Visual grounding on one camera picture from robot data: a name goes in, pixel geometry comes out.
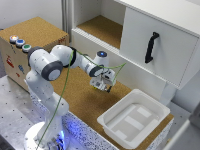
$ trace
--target cardboard box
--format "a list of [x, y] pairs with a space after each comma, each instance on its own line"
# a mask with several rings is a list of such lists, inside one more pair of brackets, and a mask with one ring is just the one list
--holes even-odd
[[48, 52], [55, 45], [69, 45], [69, 35], [40, 17], [0, 31], [0, 50], [5, 71], [9, 77], [28, 91], [28, 87], [24, 82], [26, 74], [30, 71], [27, 53], [23, 53], [22, 49], [16, 48], [16, 45], [10, 44], [9, 38], [12, 35], [17, 35], [32, 47], [43, 47]]

